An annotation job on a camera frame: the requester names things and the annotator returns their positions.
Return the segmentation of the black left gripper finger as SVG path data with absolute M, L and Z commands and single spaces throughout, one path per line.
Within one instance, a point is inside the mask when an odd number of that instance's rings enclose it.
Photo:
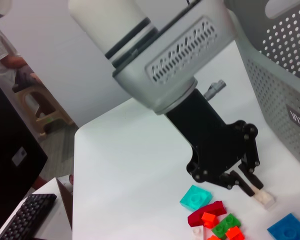
M 250 181 L 250 183 L 257 189 L 264 187 L 259 178 L 254 175 L 255 168 L 260 165 L 258 150 L 256 141 L 254 139 L 248 139 L 244 141 L 244 154 L 241 159 L 241 163 L 238 168 L 242 171 L 244 176 Z
M 255 192 L 252 190 L 252 188 L 234 170 L 232 170 L 230 173 L 224 172 L 220 176 L 220 180 L 229 190 L 232 189 L 233 186 L 239 186 L 240 189 L 249 197 L 253 197 L 255 195 Z

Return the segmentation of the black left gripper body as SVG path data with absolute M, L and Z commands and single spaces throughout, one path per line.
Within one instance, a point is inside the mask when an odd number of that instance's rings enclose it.
M 197 89 L 166 117 L 191 145 L 186 170 L 198 183 L 223 184 L 220 176 L 241 162 L 245 140 L 258 135 L 257 127 L 243 120 L 226 124 Z

